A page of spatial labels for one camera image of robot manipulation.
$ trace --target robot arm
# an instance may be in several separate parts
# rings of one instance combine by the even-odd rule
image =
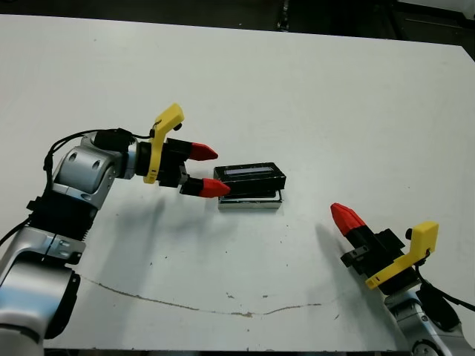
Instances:
[[[469,309],[473,306],[436,289],[419,273],[419,266],[435,251],[438,224],[424,222],[408,230],[410,251],[404,255],[404,244],[390,229],[374,234],[353,210],[338,203],[331,211],[338,229],[354,248],[341,257],[342,262],[365,274],[369,288],[379,288],[387,295],[384,304],[413,355],[475,355],[446,299]]]
[[[147,183],[181,185],[180,193],[201,197],[229,193],[229,187],[217,180],[186,173],[188,158],[216,158],[211,148],[176,139],[164,142],[181,121],[180,107],[172,105],[157,118],[150,142],[139,142],[121,129],[89,132],[55,174],[50,172],[52,153],[67,141],[53,146],[45,160],[45,192],[28,204],[33,212],[0,260],[2,354],[43,355],[43,340],[59,335],[68,324],[80,276],[66,265],[79,263],[85,235],[115,179],[140,175]]]

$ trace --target white table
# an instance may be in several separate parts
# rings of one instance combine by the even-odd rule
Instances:
[[[70,324],[48,346],[404,349],[381,294],[339,260],[351,247],[333,202],[400,237],[438,221],[422,272],[474,301],[475,64],[462,48],[0,16],[0,49],[2,233],[41,194],[53,141],[146,134],[172,102],[186,115],[172,136],[220,154],[190,162],[195,176],[266,161],[287,175],[281,208],[252,213],[116,181],[77,267]],[[456,310],[475,345],[474,314]]]

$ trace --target yellow bracket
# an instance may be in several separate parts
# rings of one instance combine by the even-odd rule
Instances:
[[[151,154],[148,174],[143,177],[143,181],[148,184],[154,184],[157,180],[160,160],[162,159],[163,142],[166,134],[178,126],[185,119],[181,107],[178,104],[172,104],[170,108],[163,111],[156,119],[153,127],[154,137],[150,139]]]
[[[426,221],[414,226],[410,238],[409,253],[396,258],[388,267],[368,278],[366,285],[370,289],[374,289],[391,277],[410,268],[414,263],[426,258],[428,251],[433,253],[436,250],[438,232],[439,224],[436,222]]]

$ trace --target crack line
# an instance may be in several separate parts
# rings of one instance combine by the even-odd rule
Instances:
[[[308,303],[308,304],[302,304],[302,305],[299,305],[299,306],[284,306],[283,308],[271,310],[271,311],[268,311],[266,313],[255,313],[255,312],[250,312],[250,311],[248,311],[247,313],[242,313],[242,312],[239,312],[239,311],[226,312],[226,311],[217,311],[217,310],[205,310],[205,309],[193,308],[191,306],[183,306],[181,304],[170,303],[170,302],[166,302],[164,300],[142,297],[141,295],[138,295],[138,294],[130,294],[130,293],[127,293],[127,292],[124,292],[124,291],[119,291],[117,289],[114,289],[114,288],[111,288],[111,287],[108,287],[108,286],[104,286],[102,283],[96,282],[95,280],[90,280],[89,278],[84,277],[84,276],[81,276],[81,278],[84,279],[84,280],[87,280],[90,283],[95,284],[96,286],[99,286],[99,287],[104,288],[108,291],[112,291],[113,293],[117,293],[117,294],[120,294],[120,295],[123,295],[123,296],[126,296],[126,297],[132,297],[132,298],[135,298],[135,299],[138,299],[138,300],[144,300],[144,301],[152,302],[152,303],[159,303],[159,304],[163,304],[165,306],[173,306],[175,308],[182,308],[182,309],[192,310],[193,312],[202,312],[202,313],[209,313],[209,314],[231,315],[231,316],[238,316],[238,317],[252,317],[253,315],[266,316],[266,315],[271,315],[271,314],[278,313],[278,312],[283,312],[283,311],[289,310],[289,309],[305,308],[307,306],[321,306],[320,303]]]

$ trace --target black box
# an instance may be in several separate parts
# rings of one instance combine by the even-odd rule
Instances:
[[[214,178],[229,186],[232,196],[279,191],[284,189],[286,179],[272,162],[215,167]]]

